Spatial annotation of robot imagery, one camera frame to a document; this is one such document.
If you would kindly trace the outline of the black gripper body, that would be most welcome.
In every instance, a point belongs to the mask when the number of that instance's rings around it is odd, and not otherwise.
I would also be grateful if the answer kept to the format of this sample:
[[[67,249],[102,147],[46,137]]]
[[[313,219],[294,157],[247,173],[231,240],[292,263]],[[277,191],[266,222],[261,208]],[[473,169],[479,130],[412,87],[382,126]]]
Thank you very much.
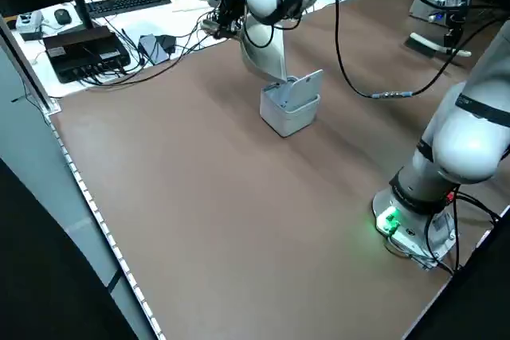
[[[462,33],[465,24],[464,10],[447,11],[445,14],[445,24],[449,33]]]
[[[217,16],[219,14],[236,14],[239,19],[244,15],[245,0],[220,0]]]

